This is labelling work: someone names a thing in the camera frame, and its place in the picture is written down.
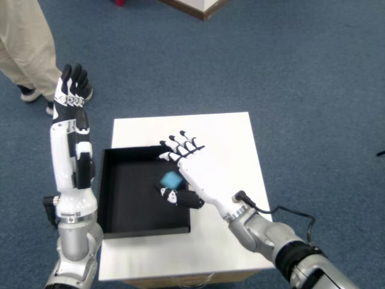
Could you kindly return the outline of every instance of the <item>person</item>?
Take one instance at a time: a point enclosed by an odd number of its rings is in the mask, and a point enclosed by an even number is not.
[[[43,95],[46,112],[53,114],[61,72],[54,38],[37,0],[0,0],[0,70],[20,88],[22,101]],[[88,85],[86,101],[92,94]]]

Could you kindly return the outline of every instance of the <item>black cable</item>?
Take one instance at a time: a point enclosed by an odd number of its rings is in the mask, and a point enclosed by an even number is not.
[[[313,228],[313,226],[315,224],[315,221],[316,221],[316,219],[312,215],[309,215],[309,214],[306,214],[306,213],[302,213],[302,212],[299,212],[299,211],[295,211],[295,210],[286,208],[284,206],[276,206],[271,211],[262,210],[262,209],[257,207],[257,205],[249,198],[249,196],[246,195],[246,193],[244,191],[237,192],[237,194],[235,194],[234,197],[235,197],[236,200],[244,201],[247,205],[249,205],[250,207],[255,209],[257,212],[260,212],[262,214],[274,214],[276,211],[281,209],[283,211],[286,211],[286,212],[289,212],[289,213],[292,213],[292,214],[296,214],[296,215],[299,215],[299,216],[302,216],[302,217],[309,218],[310,219],[310,223],[309,223],[309,226],[307,227],[306,237],[307,237],[308,244],[309,245],[312,244],[312,228]]]

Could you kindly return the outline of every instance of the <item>black tray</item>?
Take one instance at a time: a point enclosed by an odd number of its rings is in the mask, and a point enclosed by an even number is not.
[[[177,167],[156,160],[162,146],[105,149],[99,184],[97,221],[104,238],[140,237],[190,232],[189,209],[165,200],[154,188]]]

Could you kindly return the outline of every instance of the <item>white tabletop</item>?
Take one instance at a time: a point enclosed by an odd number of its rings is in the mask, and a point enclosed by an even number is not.
[[[248,113],[115,119],[112,148],[158,145],[180,130],[195,135],[222,156],[260,208],[269,209]],[[107,239],[102,243],[99,280],[128,280],[270,269],[259,253],[244,249],[214,206],[190,210],[188,234]]]

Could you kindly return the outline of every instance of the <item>robotic arm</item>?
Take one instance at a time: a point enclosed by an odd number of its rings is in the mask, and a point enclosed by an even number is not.
[[[239,188],[223,184],[222,180],[230,179],[224,166],[213,159],[196,137],[181,131],[180,136],[171,135],[170,140],[161,144],[172,151],[159,157],[175,163],[199,197],[216,206],[238,241],[273,262],[291,288],[358,288],[320,249],[304,242],[288,225],[264,219],[252,201],[244,202],[247,197],[243,191],[236,193]]]
[[[97,201],[91,189],[94,177],[90,128],[83,110],[87,72],[66,65],[55,92],[51,152],[60,197],[46,197],[58,226],[59,260],[46,289],[89,289],[97,270],[96,253],[103,232],[96,222]]]

